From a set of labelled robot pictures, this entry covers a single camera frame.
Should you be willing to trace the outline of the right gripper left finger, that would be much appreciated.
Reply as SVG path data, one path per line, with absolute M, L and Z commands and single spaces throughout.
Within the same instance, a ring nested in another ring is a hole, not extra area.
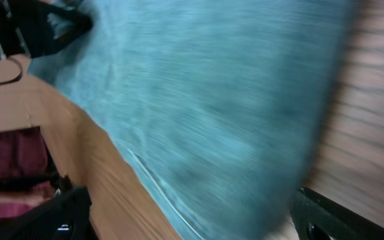
M 83 240 L 92 205 L 86 187 L 76 187 L 0 223 L 0 240 Z

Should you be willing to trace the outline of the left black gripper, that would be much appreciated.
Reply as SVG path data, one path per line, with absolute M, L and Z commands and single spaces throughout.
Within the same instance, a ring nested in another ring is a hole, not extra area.
M 56 54 L 91 27 L 91 18 L 76 10 L 36 0 L 0 1 L 0 61 Z

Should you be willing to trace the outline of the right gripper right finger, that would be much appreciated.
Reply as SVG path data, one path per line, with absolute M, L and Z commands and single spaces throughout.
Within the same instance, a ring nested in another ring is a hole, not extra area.
M 290 214 L 300 240 L 384 240 L 384 228 L 306 188 L 292 201 Z

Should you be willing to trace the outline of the light blue denim jeans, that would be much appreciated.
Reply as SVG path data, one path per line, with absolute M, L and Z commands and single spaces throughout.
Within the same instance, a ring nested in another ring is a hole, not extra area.
M 185 239 L 262 239 L 304 180 L 356 3 L 57 1 L 93 28 L 29 72 L 105 130 Z

